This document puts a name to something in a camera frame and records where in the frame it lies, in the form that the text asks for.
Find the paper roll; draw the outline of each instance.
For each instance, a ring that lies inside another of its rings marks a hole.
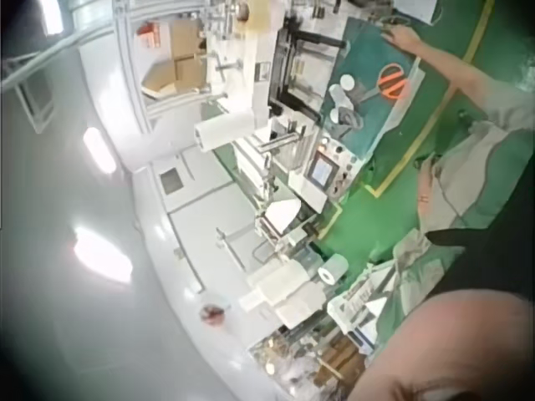
[[[252,135],[254,129],[252,109],[221,114],[195,125],[195,141],[203,152],[207,152]]]
[[[349,263],[345,257],[335,254],[318,270],[324,283],[333,286],[348,271]]]

